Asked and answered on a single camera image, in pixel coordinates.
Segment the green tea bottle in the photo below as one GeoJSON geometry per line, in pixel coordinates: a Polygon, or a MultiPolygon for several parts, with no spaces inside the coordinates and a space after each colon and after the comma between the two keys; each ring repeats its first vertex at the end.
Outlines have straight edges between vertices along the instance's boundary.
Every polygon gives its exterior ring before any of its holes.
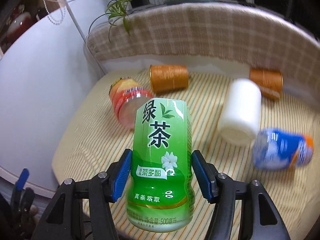
{"type": "Polygon", "coordinates": [[[151,232],[171,232],[193,218],[192,127],[185,101],[152,98],[137,110],[129,221],[151,232]]]}

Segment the white paper cup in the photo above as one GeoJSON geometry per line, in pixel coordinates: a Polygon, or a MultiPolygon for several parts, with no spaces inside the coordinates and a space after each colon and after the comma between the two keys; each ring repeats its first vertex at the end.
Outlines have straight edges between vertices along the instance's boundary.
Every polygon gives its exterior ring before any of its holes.
{"type": "Polygon", "coordinates": [[[260,130],[261,92],[249,79],[236,79],[228,87],[217,131],[230,144],[245,146],[260,130]]]}

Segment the orange patterned paper cup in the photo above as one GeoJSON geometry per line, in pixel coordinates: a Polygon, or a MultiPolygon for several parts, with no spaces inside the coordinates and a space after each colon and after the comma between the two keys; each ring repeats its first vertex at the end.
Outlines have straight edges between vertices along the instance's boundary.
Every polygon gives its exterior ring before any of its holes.
{"type": "Polygon", "coordinates": [[[155,94],[163,94],[189,87],[188,68],[182,65],[151,65],[150,85],[155,94]]]}

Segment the red lemon drink bottle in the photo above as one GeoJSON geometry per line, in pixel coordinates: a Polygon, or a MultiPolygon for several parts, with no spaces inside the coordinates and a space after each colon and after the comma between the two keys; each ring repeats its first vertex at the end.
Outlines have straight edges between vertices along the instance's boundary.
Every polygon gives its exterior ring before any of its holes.
{"type": "Polygon", "coordinates": [[[134,79],[120,77],[110,86],[109,98],[118,122],[128,129],[134,129],[137,109],[153,95],[134,79]]]}

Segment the beige plaid blanket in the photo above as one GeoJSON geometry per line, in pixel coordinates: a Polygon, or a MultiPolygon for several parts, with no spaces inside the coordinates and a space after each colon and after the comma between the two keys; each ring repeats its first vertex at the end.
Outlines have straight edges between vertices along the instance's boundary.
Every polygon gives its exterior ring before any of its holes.
{"type": "Polygon", "coordinates": [[[186,3],[138,12],[128,26],[104,23],[87,46],[100,61],[193,55],[277,69],[319,93],[319,42],[271,13],[227,3],[186,3]]]}

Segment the green spider plant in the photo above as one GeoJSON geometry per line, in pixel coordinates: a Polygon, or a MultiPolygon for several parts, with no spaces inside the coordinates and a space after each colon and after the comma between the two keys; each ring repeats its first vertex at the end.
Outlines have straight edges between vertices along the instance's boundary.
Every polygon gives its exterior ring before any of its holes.
{"type": "Polygon", "coordinates": [[[130,35],[129,24],[129,6],[133,0],[110,0],[107,4],[104,14],[98,16],[89,26],[88,37],[90,36],[93,24],[100,18],[106,16],[109,25],[108,40],[111,42],[111,29],[117,25],[117,22],[122,21],[122,25],[128,35],[130,35]]]}

